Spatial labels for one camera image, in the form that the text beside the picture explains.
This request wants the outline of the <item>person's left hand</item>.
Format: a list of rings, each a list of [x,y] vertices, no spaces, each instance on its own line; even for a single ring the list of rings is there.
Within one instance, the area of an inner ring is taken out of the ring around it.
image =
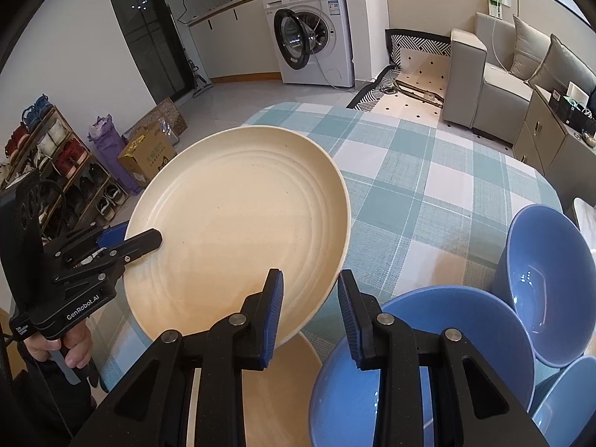
[[[51,358],[51,352],[60,352],[61,348],[65,347],[68,349],[65,362],[69,368],[85,367],[93,352],[91,332],[85,321],[73,327],[61,339],[47,340],[35,333],[24,341],[24,345],[29,354],[39,362],[47,361]]]

